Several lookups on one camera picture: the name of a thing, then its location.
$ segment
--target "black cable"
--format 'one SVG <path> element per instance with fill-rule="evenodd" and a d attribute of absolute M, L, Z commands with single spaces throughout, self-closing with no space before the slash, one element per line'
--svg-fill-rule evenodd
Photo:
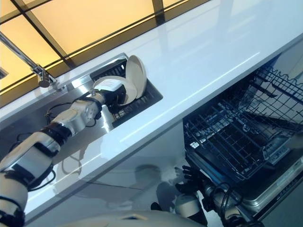
<path fill-rule="evenodd" d="M 214 200 L 214 196 L 216 195 L 216 193 L 217 193 L 217 191 L 219 189 L 221 189 L 221 190 L 224 191 L 224 189 L 222 188 L 223 185 L 227 186 L 227 192 L 223 196 L 222 203 L 221 203 L 220 210 L 219 210 L 219 215 L 220 215 L 220 218 L 222 220 L 223 225 L 225 226 L 226 221 L 227 221 L 226 218 L 225 218 L 225 213 L 226 213 L 227 205 L 228 205 L 228 202 L 229 202 L 229 199 L 230 199 L 232 193 L 235 191 L 235 188 L 231 187 L 230 184 L 227 183 L 227 182 L 222 182 L 222 183 L 218 184 L 215 187 L 215 189 L 214 189 L 214 191 L 212 193 L 212 199 L 213 200 Z M 240 196 L 241 196 L 240 199 L 237 200 L 237 201 L 235 201 L 236 202 L 234 204 L 235 206 L 238 206 L 238 205 L 240 205 L 242 203 L 242 201 L 243 201 L 243 195 L 240 195 Z"/>
<path fill-rule="evenodd" d="M 90 126 L 86 126 L 87 128 L 91 128 L 91 127 L 94 127 L 95 125 L 96 125 L 96 123 L 97 123 L 97 121 L 96 121 L 96 119 L 94 119 L 94 124 L 93 125 L 90 125 Z"/>
<path fill-rule="evenodd" d="M 9 153 L 16 147 L 16 146 L 18 146 L 21 142 L 23 142 L 23 140 L 21 140 L 20 139 L 20 136 L 22 136 L 22 135 L 31 135 L 31 134 L 33 134 L 32 132 L 25 132 L 25 133 L 20 133 L 20 134 L 18 134 L 17 135 L 17 138 L 16 138 L 16 142 L 15 143 L 13 143 L 11 146 L 10 146 L 10 148 L 9 148 Z"/>
<path fill-rule="evenodd" d="M 49 183 L 51 183 L 51 182 L 56 178 L 56 172 L 55 172 L 54 170 L 52 170 L 52 173 L 53 173 L 53 177 L 52 177 L 52 179 L 51 179 L 50 181 L 46 182 L 45 184 L 43 184 L 43 185 L 41 185 L 41 186 L 39 186 L 39 187 L 30 189 L 30 190 L 28 190 L 28 191 L 29 191 L 29 192 L 36 191 L 36 190 L 38 190 L 38 189 L 41 189 L 41 188 L 47 186 Z"/>
<path fill-rule="evenodd" d="M 51 108 L 49 108 L 47 111 L 46 111 L 46 114 L 44 115 L 45 116 L 45 118 L 46 118 L 46 124 L 49 124 L 51 121 L 52 121 L 52 119 L 51 119 L 51 114 L 52 114 L 52 112 L 51 112 L 51 110 L 52 109 L 54 109 L 54 108 L 56 108 L 56 107 L 59 107 L 59 106 L 62 106 L 62 105 L 70 105 L 71 104 L 71 102 L 67 102 L 67 103 L 60 103 L 60 104 L 57 104 L 57 105 L 54 105 L 54 106 L 52 106 Z"/>

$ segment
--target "chrome faucet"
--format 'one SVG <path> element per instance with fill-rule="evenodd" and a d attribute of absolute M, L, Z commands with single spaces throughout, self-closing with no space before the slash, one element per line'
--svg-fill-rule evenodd
<path fill-rule="evenodd" d="M 13 53 L 15 53 L 20 59 L 30 66 L 30 69 L 38 76 L 38 83 L 40 87 L 52 87 L 56 91 L 60 91 L 58 88 L 59 82 L 51 74 L 49 74 L 45 68 L 41 65 L 34 63 L 25 53 L 23 53 L 13 42 L 11 42 L 2 32 L 0 32 L 0 41 L 6 45 Z"/>

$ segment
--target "open dishwasher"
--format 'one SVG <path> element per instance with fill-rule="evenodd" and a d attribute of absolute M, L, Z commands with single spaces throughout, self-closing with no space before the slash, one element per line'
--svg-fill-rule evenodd
<path fill-rule="evenodd" d="M 303 84 L 268 65 L 183 119 L 186 159 L 262 219 L 303 176 Z"/>

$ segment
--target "white countertop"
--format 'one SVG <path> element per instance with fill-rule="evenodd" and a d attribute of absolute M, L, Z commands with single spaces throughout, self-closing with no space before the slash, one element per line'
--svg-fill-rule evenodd
<path fill-rule="evenodd" d="M 92 72 L 121 52 L 135 54 L 163 99 L 90 143 L 80 161 L 81 172 L 78 165 L 68 166 L 67 158 L 64 165 L 75 174 L 57 174 L 54 183 L 31 192 L 27 215 L 31 218 L 59 201 L 56 195 L 66 189 L 72 192 L 83 184 L 80 179 L 105 172 L 299 41 L 303 37 L 302 9 L 302 0 L 211 0 L 62 75 L 64 83 Z M 3 107 L 0 116 L 5 119 L 21 111 L 25 100 L 32 103 L 49 93 L 38 88 Z"/>

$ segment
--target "wire dish rack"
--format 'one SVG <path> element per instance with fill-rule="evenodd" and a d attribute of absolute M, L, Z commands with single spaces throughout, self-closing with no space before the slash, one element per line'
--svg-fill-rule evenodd
<path fill-rule="evenodd" d="M 259 68 L 233 91 L 185 118 L 184 135 L 187 151 L 195 148 L 242 181 L 265 164 L 275 166 L 290 151 L 284 145 L 303 131 L 303 84 Z"/>

